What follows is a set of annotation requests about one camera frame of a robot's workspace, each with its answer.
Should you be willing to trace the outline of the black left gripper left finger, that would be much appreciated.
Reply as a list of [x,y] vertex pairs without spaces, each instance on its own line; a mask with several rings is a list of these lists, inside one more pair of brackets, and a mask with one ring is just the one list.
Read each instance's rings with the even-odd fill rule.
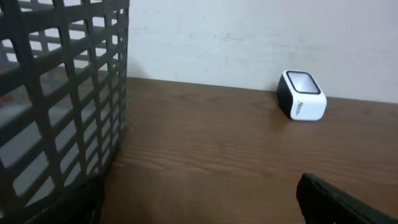
[[99,223],[104,202],[101,177],[92,177],[79,187],[69,190],[47,208],[29,218],[34,224],[95,224]]

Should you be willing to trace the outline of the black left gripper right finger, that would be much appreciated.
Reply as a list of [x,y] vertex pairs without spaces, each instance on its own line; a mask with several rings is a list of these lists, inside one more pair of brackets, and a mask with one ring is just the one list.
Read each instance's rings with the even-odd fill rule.
[[307,224],[397,224],[396,218],[376,210],[310,173],[301,176],[296,198]]

